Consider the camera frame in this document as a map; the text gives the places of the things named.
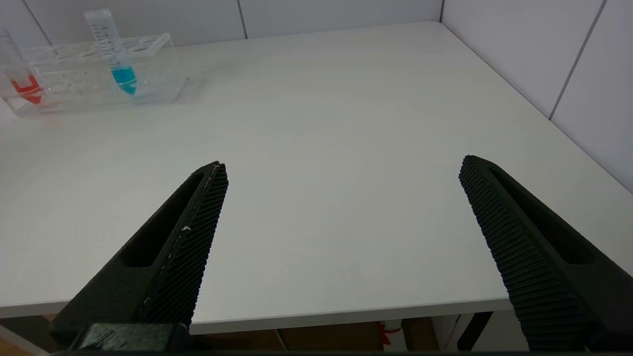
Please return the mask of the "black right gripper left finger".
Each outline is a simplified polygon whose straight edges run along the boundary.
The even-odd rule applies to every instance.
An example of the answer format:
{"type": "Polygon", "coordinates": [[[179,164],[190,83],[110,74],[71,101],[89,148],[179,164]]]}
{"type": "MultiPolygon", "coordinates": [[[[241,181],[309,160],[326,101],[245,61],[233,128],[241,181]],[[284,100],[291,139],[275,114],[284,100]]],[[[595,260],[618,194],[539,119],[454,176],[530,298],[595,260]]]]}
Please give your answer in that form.
{"type": "Polygon", "coordinates": [[[226,166],[194,171],[57,314],[69,345],[96,324],[190,326],[229,182],[226,166]]]}

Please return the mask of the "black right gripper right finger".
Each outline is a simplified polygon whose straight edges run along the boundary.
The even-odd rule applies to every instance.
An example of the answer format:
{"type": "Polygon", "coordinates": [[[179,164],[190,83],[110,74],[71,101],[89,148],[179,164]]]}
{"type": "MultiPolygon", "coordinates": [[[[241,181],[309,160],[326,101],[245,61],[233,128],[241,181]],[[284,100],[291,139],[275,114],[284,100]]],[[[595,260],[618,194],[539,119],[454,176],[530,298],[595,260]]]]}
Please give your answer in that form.
{"type": "Polygon", "coordinates": [[[459,181],[533,352],[630,352],[633,280],[502,168],[463,158],[459,181]]]}

